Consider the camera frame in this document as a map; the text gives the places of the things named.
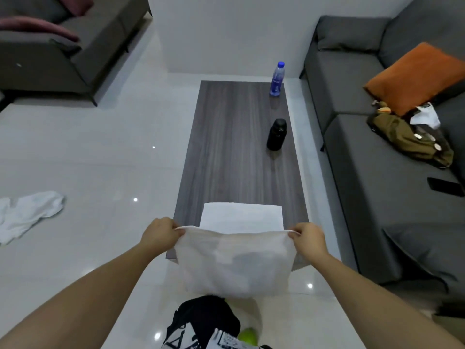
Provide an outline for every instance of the forearm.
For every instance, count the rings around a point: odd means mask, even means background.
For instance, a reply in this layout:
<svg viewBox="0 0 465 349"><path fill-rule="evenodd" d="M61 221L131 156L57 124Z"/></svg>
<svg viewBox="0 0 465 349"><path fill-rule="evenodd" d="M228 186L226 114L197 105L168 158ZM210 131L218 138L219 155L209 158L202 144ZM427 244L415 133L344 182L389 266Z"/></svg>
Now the forearm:
<svg viewBox="0 0 465 349"><path fill-rule="evenodd" d="M154 258L140 245L80 278L0 340L0 349L100 348Z"/></svg>
<svg viewBox="0 0 465 349"><path fill-rule="evenodd" d="M420 312L328 255L314 266L324 276L367 349L463 349Z"/></svg>

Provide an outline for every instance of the smartphone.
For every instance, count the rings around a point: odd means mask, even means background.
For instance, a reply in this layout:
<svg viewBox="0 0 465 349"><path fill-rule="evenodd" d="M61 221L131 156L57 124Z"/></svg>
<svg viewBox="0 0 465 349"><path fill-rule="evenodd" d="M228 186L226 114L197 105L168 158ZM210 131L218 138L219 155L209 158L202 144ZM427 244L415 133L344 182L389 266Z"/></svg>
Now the smartphone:
<svg viewBox="0 0 465 349"><path fill-rule="evenodd" d="M428 185L430 185L430 188L434 191L453 194L454 196L459 197L465 197L462 186L457 182L428 178Z"/></svg>

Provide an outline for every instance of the gray sofa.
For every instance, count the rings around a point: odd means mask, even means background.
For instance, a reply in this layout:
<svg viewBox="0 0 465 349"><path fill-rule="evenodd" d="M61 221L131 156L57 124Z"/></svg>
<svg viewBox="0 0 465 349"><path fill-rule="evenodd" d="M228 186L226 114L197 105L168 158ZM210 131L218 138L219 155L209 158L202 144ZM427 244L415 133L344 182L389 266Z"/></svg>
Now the gray sofa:
<svg viewBox="0 0 465 349"><path fill-rule="evenodd" d="M394 19L324 16L303 71L360 273L385 285L413 281L423 287L420 280L432 280L449 293L458 284L453 291L458 298L465 294L465 279L457 268L465 262L452 270L450 264L436 265L432 271L424 261L440 252L433 263L464 260L465 198L433 191L427 183L428 177L459 183L465 178L464 82L433 99L455 151L453 169L446 170L408 158L373 133L366 123L375 113L373 98L362 87L423 41L464 60L464 15L465 0L413 0ZM399 230L416 245L400 245ZM423 231L435 242L419 245ZM412 256L419 251L420 260Z"/></svg>
<svg viewBox="0 0 465 349"><path fill-rule="evenodd" d="M142 17L148 0L94 0L73 17L58 0L0 0L0 17L25 15L60 24L80 38L74 43L48 33L0 31L0 90L93 93L108 64Z"/></svg>

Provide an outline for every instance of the tiled floor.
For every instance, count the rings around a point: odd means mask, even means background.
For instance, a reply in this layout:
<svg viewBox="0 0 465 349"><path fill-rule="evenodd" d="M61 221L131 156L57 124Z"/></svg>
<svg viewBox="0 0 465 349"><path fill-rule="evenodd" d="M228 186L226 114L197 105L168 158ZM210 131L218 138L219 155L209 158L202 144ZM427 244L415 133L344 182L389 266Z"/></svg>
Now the tiled floor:
<svg viewBox="0 0 465 349"><path fill-rule="evenodd" d="M0 248L0 335L133 246L153 218L173 216L202 79L269 81L167 73L147 19L97 94L98 108L76 98L35 98L18 99L0 113L0 197L46 190L67 197L63 212ZM324 227L330 251L350 264L350 241L337 205L330 208L334 191L317 148L321 137L307 115L310 93L298 79L285 86L309 217ZM159 348L174 311L193 296L183 290L178 266L160 256L104 347ZM253 324L261 342L275 348L363 347L312 267L293 272L287 295L231 305L244 326Z"/></svg>

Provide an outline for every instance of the coffee table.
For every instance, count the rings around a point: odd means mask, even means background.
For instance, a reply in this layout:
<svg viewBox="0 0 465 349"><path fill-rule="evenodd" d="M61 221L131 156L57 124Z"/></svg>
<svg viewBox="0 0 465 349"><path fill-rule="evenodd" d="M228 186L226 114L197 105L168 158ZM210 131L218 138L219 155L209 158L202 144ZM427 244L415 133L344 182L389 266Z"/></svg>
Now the coffee table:
<svg viewBox="0 0 465 349"><path fill-rule="evenodd" d="M198 227L206 202L282 206L285 228L308 221L284 85L277 98L269 91L263 82L201 82L174 212L180 225ZM277 118L287 136L271 152ZM174 249L166 258L176 259Z"/></svg>

